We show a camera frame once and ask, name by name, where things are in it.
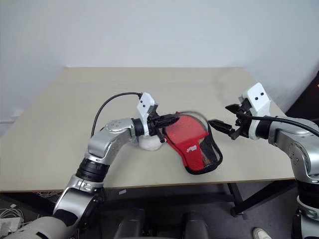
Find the shoe logo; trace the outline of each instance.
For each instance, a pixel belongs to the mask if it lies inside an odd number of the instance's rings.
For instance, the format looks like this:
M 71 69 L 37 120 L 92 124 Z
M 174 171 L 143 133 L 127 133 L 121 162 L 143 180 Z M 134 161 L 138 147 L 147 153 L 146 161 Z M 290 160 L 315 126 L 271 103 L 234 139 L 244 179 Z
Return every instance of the shoe logo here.
M 192 147 L 189 147 L 189 148 L 186 150 L 186 152 L 189 153 L 190 151 L 195 151 L 195 150 L 197 150 L 197 146 L 196 146 L 196 145 L 194 145 L 194 146 L 192 146 Z

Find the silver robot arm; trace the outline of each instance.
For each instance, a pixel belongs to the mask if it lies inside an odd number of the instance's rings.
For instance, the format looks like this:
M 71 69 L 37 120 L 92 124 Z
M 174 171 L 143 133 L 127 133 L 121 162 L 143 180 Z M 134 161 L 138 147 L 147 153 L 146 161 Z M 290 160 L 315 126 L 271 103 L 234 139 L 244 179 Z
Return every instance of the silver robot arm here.
M 159 128 L 178 120 L 177 114 L 159 116 L 157 104 L 148 93 L 141 95 L 137 108 L 138 119 L 113 120 L 91 137 L 84 159 L 56 203 L 52 217 L 39 218 L 6 238 L 69 239 L 77 228 L 85 227 L 103 203 L 99 196 L 103 180 L 121 147 L 137 136 L 158 135 L 161 139 Z
M 291 160 L 299 195 L 299 212 L 293 220 L 294 238 L 319 237 L 319 137 L 311 131 L 319 127 L 307 119 L 290 117 L 270 118 L 270 99 L 264 88 L 257 83 L 240 97 L 241 104 L 226 108 L 236 114 L 237 130 L 219 120 L 209 123 L 216 130 L 228 134 L 233 140 L 238 136 L 257 140 L 267 139 Z M 276 120 L 291 120 L 309 127 L 309 130 Z

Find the sneaker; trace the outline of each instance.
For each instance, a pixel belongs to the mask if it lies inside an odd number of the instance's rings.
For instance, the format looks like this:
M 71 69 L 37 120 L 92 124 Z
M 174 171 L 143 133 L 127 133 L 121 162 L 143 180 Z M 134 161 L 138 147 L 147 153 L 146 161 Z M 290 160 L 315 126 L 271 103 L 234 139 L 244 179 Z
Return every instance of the sneaker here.
M 262 230 L 261 228 L 254 228 L 253 229 L 253 238 L 254 239 L 271 239 L 271 237 Z

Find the beige tabletop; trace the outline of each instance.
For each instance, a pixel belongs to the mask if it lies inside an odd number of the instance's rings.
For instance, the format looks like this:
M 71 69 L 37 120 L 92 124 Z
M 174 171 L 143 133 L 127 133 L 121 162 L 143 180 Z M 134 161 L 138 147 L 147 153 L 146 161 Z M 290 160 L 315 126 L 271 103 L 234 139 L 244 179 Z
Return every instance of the beige tabletop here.
M 241 68 L 65 68 L 0 139 L 0 191 L 63 189 L 83 159 L 100 105 L 114 94 L 148 92 L 158 113 L 199 111 L 234 125 L 224 107 L 256 81 Z M 117 98 L 101 113 L 110 120 L 136 118 L 136 96 Z M 272 115 L 283 115 L 271 103 Z M 266 140 L 236 141 L 213 131 L 224 160 L 203 175 L 186 172 L 168 145 L 154 152 L 127 144 L 105 178 L 106 187 L 141 187 L 293 178 L 289 158 Z

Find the white ball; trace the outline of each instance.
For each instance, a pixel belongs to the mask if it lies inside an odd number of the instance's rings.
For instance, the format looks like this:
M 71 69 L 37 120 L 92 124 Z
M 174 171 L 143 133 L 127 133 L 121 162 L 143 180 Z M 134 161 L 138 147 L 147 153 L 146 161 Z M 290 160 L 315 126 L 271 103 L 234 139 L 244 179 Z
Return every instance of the white ball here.
M 162 143 L 157 135 L 154 136 L 140 136 L 139 137 L 139 146 L 148 151 L 155 151 L 161 147 Z

